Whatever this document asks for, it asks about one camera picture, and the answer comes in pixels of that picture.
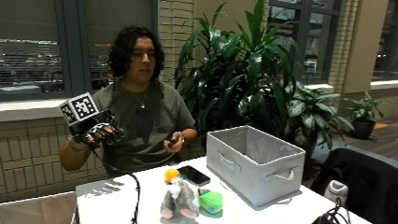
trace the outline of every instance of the black chair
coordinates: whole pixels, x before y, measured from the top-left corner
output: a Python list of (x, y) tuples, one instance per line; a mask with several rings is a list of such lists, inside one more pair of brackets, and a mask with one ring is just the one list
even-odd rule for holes
[(310, 187), (323, 195), (331, 180), (347, 185), (346, 207), (373, 224), (398, 223), (398, 162), (386, 161), (367, 151), (337, 148)]

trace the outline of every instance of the necklace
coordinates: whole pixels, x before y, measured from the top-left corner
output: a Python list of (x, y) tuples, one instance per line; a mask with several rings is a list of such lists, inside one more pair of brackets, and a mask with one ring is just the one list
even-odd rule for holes
[(148, 91), (149, 91), (149, 86), (146, 88), (146, 92), (145, 92), (145, 96), (144, 98), (140, 100), (140, 98), (134, 95), (136, 99), (138, 100), (138, 102), (141, 103), (141, 109), (145, 109), (145, 99), (146, 99), (146, 96), (148, 96)]
[[(122, 84), (124, 88), (128, 90), (122, 80), (121, 80), (121, 84)], [(145, 99), (146, 99), (146, 96), (148, 96), (149, 88), (150, 88), (150, 83), (149, 83), (146, 91), (145, 91), (145, 96), (142, 97), (141, 100), (140, 100), (138, 96), (136, 95), (136, 93), (133, 93), (133, 96), (134, 96), (136, 100), (141, 103), (141, 109), (145, 109), (145, 103), (144, 102), (145, 102)]]

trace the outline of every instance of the window sill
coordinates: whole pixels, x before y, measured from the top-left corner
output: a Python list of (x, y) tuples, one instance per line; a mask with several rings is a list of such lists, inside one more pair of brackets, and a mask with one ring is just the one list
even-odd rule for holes
[[(327, 84), (309, 85), (309, 89), (333, 92), (333, 86)], [(374, 81), (370, 83), (371, 90), (398, 88), (398, 80)], [(27, 119), (62, 118), (64, 115), (58, 105), (66, 99), (25, 101), (0, 103), (0, 122)]]
[(370, 83), (370, 90), (382, 90), (382, 89), (391, 89), (398, 88), (398, 80), (389, 80), (389, 81), (373, 81)]
[(64, 115), (58, 105), (65, 100), (66, 99), (0, 103), (0, 122), (61, 118)]
[(321, 90), (326, 93), (333, 93), (333, 86), (327, 84), (315, 84), (306, 86), (310, 90)]

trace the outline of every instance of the yellow ball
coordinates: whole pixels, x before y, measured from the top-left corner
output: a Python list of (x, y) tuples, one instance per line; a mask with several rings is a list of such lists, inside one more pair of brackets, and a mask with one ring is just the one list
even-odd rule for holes
[(177, 169), (168, 169), (164, 173), (165, 182), (170, 182), (177, 176), (180, 176), (180, 171)]

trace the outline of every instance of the olive green t-shirt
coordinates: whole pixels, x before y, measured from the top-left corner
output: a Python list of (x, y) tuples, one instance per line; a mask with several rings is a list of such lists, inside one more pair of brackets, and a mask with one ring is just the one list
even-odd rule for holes
[(194, 120), (176, 89), (152, 81), (148, 91), (133, 93), (117, 81), (92, 98), (100, 111), (109, 108), (114, 113), (116, 124), (125, 134), (113, 145), (104, 143), (104, 162), (130, 172), (170, 163), (176, 155), (164, 150), (164, 140), (170, 139), (174, 131), (194, 128)]

